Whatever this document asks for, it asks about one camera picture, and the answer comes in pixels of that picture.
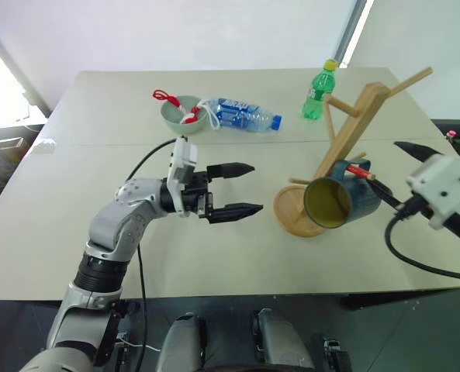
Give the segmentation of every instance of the green soda bottle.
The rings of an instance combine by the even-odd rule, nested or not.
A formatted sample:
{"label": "green soda bottle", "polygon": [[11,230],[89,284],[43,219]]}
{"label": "green soda bottle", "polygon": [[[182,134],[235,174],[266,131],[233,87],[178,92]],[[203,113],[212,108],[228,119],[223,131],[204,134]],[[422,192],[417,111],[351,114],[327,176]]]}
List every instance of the green soda bottle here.
{"label": "green soda bottle", "polygon": [[309,89],[306,103],[302,107],[302,116],[306,119],[318,120],[323,114],[323,96],[331,93],[335,88],[334,72],[337,68],[336,60],[327,60],[323,72],[318,74]]}

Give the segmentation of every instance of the wooden mug tree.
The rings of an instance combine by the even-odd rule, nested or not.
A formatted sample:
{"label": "wooden mug tree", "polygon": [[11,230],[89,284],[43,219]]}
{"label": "wooden mug tree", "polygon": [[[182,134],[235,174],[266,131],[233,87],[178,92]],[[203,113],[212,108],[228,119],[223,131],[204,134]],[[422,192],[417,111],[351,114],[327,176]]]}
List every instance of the wooden mug tree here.
{"label": "wooden mug tree", "polygon": [[[387,98],[403,91],[432,72],[433,69],[428,67],[392,89],[379,82],[367,84],[353,107],[332,95],[326,96],[323,106],[324,118],[327,122],[330,137],[330,149],[313,175],[313,179],[327,176],[337,161],[347,157]],[[345,120],[337,135],[334,132],[330,105],[348,114],[347,120]],[[365,153],[360,153],[354,158],[364,157],[365,155]],[[283,229],[293,235],[304,237],[320,235],[324,228],[312,222],[304,211],[303,195],[305,187],[303,185],[309,184],[311,181],[290,178],[289,182],[299,185],[283,188],[275,196],[273,212],[276,220]]]}

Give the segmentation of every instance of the dark blue mug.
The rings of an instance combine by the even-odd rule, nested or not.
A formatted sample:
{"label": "dark blue mug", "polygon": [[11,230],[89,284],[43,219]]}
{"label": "dark blue mug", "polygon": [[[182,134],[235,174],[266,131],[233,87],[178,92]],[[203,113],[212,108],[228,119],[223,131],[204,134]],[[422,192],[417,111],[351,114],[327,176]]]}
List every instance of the dark blue mug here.
{"label": "dark blue mug", "polygon": [[381,199],[364,178],[345,175],[349,164],[358,164],[367,171],[371,167],[366,159],[338,161],[331,176],[317,178],[307,185],[304,209],[317,225],[335,229],[373,213],[381,204]]}

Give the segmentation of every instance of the wooden base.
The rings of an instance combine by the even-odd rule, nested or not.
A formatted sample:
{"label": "wooden base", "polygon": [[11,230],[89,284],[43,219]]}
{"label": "wooden base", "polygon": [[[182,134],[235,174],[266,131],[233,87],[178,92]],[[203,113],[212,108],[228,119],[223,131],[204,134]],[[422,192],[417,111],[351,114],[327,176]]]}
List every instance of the wooden base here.
{"label": "wooden base", "polygon": [[279,191],[273,202],[273,213],[276,221],[287,232],[305,238],[318,236],[324,232],[324,228],[312,222],[307,214],[297,208],[303,205],[303,186],[288,186]]}

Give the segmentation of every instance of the table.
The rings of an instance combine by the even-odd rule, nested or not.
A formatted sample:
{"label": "table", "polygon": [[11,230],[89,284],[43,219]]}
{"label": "table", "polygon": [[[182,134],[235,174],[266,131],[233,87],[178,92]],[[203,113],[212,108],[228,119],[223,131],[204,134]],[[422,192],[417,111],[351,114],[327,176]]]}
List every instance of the table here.
{"label": "table", "polygon": [[[328,148],[323,121],[310,123],[299,117],[307,81],[317,72],[80,74],[37,139],[52,138],[56,145],[48,151],[34,147],[0,197],[0,299],[62,298],[76,273],[93,215],[112,200],[148,150],[174,136],[161,123],[159,102],[149,98],[153,88],[201,97],[221,91],[222,96],[275,108],[284,119],[280,131],[272,134],[206,129],[191,136],[199,145],[200,170],[230,161],[256,168],[244,177],[215,180],[209,189],[216,206],[253,202],[263,204],[264,210],[217,225],[194,215],[188,219],[170,215],[152,222],[141,243],[148,297],[459,287],[460,280],[427,273],[392,256],[382,239],[393,215],[386,205],[364,219],[309,239],[288,234],[273,219],[273,198],[287,185],[287,178],[310,177]],[[337,76],[335,95],[346,102],[367,82],[396,83],[386,69],[348,68]],[[229,80],[239,88],[228,88],[224,83]],[[334,119],[340,126],[341,114],[335,113]],[[400,139],[442,153],[452,153],[452,148],[406,92],[386,103],[353,152],[366,151],[379,179],[405,200],[410,196],[405,176],[418,162],[393,145]],[[139,175],[165,177],[170,151],[157,153]],[[460,239],[446,230],[432,230],[420,216],[397,226],[393,243],[414,259],[460,271]],[[135,257],[123,282],[125,298],[140,297],[138,274]]]}

